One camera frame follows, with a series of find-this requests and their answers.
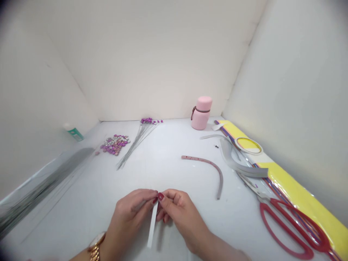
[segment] pink bottle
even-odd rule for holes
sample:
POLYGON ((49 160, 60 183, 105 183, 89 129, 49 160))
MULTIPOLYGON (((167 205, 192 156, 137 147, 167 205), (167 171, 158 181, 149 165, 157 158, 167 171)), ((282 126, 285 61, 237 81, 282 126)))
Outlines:
POLYGON ((203 130, 207 127, 212 102, 213 100, 209 96, 201 96, 198 98, 197 104, 192 110, 192 128, 203 130))

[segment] hand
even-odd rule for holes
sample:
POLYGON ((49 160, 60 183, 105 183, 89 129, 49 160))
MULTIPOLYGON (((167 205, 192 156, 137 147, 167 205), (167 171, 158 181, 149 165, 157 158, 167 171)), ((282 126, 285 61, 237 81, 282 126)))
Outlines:
POLYGON ((157 193, 156 190, 138 189, 116 203, 105 239, 100 245, 101 260, 114 261, 121 258, 157 201, 157 193))
POLYGON ((188 249, 194 254, 199 253, 204 245, 202 241, 212 234, 189 195, 183 191, 169 189, 159 193, 158 199, 161 207, 156 220, 163 219, 163 222, 167 223, 172 218, 188 249))
POLYGON ((169 189, 158 194, 160 210, 156 220, 167 223, 173 219, 188 249, 204 261, 248 261, 243 251, 237 250, 211 233, 186 192, 169 189))

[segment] bundle of wire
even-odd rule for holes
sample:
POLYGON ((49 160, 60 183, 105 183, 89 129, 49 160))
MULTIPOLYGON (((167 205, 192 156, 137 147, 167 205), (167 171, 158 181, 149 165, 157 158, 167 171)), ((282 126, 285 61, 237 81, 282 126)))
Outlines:
POLYGON ((123 158, 120 160, 120 162, 116 165, 117 170, 123 169, 124 165, 126 164, 126 161, 128 160, 129 156, 133 153, 133 151, 139 146, 139 144, 157 127, 157 124, 154 122, 144 122, 140 124, 137 137, 135 137, 135 140, 133 141, 132 146, 127 151, 126 155, 123 156, 123 158))
POLYGON ((37 185, 32 191, 10 207, 0 217, 0 240, 2 240, 32 209, 49 195, 64 179, 71 176, 78 166, 92 153, 93 148, 84 148, 76 152, 56 171, 37 185))

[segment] gold watch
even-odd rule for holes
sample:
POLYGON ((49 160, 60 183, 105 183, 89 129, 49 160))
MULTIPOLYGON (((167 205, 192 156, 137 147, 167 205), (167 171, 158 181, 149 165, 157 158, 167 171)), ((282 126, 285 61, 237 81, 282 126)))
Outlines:
POLYGON ((100 261, 99 246, 104 241, 105 235, 106 235, 105 231, 101 232, 90 243, 90 245, 88 247, 88 252, 91 252, 90 261, 100 261))

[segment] glue bottle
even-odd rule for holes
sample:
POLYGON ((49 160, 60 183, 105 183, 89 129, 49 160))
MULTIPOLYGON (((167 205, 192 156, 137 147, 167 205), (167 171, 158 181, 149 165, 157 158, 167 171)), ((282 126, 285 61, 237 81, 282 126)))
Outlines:
POLYGON ((65 123, 63 125, 64 129, 70 133, 70 135, 77 141, 81 141, 84 139, 82 134, 75 128, 74 126, 71 126, 69 123, 65 123))

